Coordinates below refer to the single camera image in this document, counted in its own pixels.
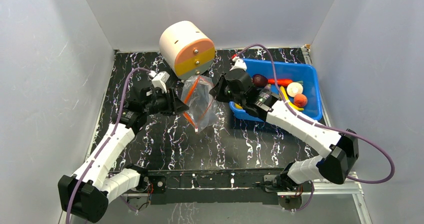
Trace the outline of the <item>clear orange-zip bag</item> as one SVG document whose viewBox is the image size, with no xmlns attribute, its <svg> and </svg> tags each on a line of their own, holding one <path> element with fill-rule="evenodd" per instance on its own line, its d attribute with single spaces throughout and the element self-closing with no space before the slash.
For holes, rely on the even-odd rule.
<svg viewBox="0 0 424 224">
<path fill-rule="evenodd" d="M 218 103 L 210 95 L 213 87 L 212 79 L 203 75 L 191 76 L 184 82 L 181 100 L 189 110 L 185 111 L 183 116 L 197 134 L 218 120 Z"/>
</svg>

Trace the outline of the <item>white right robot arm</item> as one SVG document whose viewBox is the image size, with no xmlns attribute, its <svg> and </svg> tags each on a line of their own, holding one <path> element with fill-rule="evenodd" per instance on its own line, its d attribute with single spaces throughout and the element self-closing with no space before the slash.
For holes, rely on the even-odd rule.
<svg viewBox="0 0 424 224">
<path fill-rule="evenodd" d="M 358 159 L 355 137 L 329 130 L 327 126 L 292 109 L 279 94 L 255 86 L 243 69 L 236 68 L 222 74 L 209 93 L 218 102 L 234 102 L 250 116 L 284 129 L 318 153 L 285 168 L 281 183 L 288 191 L 295 191 L 302 183 L 316 179 L 341 185 Z"/>
</svg>

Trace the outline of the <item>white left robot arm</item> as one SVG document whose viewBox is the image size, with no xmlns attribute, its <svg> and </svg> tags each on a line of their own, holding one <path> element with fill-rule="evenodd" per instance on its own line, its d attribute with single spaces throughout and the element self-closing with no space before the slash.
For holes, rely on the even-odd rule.
<svg viewBox="0 0 424 224">
<path fill-rule="evenodd" d="M 146 124 L 149 116 L 176 116 L 189 110 L 174 88 L 142 88 L 122 103 L 102 143 L 71 176 L 63 175 L 58 181 L 66 223 L 70 223 L 71 215 L 96 223 L 104 216 L 109 204 L 127 191 L 152 191 L 159 178 L 149 177 L 144 167 L 129 164 L 110 177 L 112 165 Z"/>
</svg>

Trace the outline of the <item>yellow toy pear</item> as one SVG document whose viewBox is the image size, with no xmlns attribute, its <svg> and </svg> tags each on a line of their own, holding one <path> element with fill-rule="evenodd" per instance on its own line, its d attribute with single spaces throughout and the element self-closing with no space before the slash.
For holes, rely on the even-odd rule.
<svg viewBox="0 0 424 224">
<path fill-rule="evenodd" d="M 239 104 L 237 104 L 237 103 L 235 103 L 235 104 L 234 104 L 234 106 L 235 106 L 235 108 L 236 108 L 236 109 L 239 109 L 239 110 L 242 110 L 242 109 L 243 109 L 243 108 L 242 108 Z"/>
</svg>

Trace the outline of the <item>dark red toy fruit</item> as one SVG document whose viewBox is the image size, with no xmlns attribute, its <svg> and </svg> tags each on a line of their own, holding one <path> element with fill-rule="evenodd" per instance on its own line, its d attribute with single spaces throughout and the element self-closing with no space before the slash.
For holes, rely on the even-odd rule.
<svg viewBox="0 0 424 224">
<path fill-rule="evenodd" d="M 258 87 L 258 88 L 264 88 L 269 84 L 268 79 L 261 74 L 253 75 L 252 83 L 254 84 L 255 87 Z"/>
</svg>

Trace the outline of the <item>cylindrical wooden drawer box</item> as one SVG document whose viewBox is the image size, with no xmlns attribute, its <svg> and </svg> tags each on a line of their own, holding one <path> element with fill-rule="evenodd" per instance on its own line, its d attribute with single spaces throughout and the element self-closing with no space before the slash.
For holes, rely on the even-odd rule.
<svg viewBox="0 0 424 224">
<path fill-rule="evenodd" d="M 159 51 L 181 80 L 205 73 L 216 54 L 214 42 L 188 20 L 174 23 L 163 31 Z"/>
</svg>

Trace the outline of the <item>yellow toy banana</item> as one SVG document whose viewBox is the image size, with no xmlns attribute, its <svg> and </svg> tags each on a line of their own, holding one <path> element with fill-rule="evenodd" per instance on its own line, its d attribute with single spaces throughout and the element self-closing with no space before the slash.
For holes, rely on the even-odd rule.
<svg viewBox="0 0 424 224">
<path fill-rule="evenodd" d="M 286 102 L 289 104 L 289 106 L 290 106 L 292 109 L 297 110 L 297 111 L 300 111 L 300 112 L 304 111 L 304 108 L 302 108 L 302 107 L 298 107 L 298 106 L 296 106 L 295 104 L 293 104 L 293 103 L 290 101 L 289 96 L 288 96 L 288 94 L 287 94 L 287 92 L 286 92 L 286 89 L 285 89 L 283 86 L 281 86 L 279 89 L 281 90 L 281 92 L 282 92 L 282 94 L 283 94 L 283 96 L 284 96 L 284 98 L 285 98 Z"/>
</svg>

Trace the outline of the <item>white toy onion half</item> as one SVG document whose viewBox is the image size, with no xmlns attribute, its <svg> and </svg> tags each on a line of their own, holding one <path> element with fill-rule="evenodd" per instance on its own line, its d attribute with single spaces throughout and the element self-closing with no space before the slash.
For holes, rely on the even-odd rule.
<svg viewBox="0 0 424 224">
<path fill-rule="evenodd" d="M 292 82 L 286 87 L 287 95 L 292 98 L 294 98 L 297 94 L 302 94 L 303 91 L 303 85 L 299 82 Z"/>
</svg>

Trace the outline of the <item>blue plastic bin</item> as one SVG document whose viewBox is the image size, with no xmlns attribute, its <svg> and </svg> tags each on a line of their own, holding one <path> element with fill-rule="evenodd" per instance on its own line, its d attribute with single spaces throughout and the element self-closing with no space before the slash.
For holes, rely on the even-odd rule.
<svg viewBox="0 0 424 224">
<path fill-rule="evenodd" d="M 323 107 L 321 103 L 321 94 L 319 88 L 319 81 L 317 72 L 314 67 L 307 64 L 295 64 L 287 62 L 275 61 L 273 68 L 269 60 L 257 60 L 243 58 L 247 66 L 246 72 L 252 78 L 255 74 L 260 74 L 267 79 L 290 79 L 293 82 L 298 82 L 303 85 L 303 95 L 308 99 L 308 103 L 304 111 L 298 111 L 310 117 L 315 121 L 319 121 L 323 117 Z M 277 84 L 268 84 L 266 89 L 279 94 L 281 92 Z M 294 98 L 288 96 L 289 100 L 293 103 Z"/>
</svg>

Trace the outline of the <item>orange-red toy peach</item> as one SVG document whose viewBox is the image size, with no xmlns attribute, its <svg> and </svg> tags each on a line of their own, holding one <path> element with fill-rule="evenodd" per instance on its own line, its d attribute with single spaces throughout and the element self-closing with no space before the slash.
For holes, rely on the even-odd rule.
<svg viewBox="0 0 424 224">
<path fill-rule="evenodd" d="M 293 104 L 299 108 L 304 108 L 308 104 L 308 98 L 304 94 L 298 93 L 293 98 Z"/>
</svg>

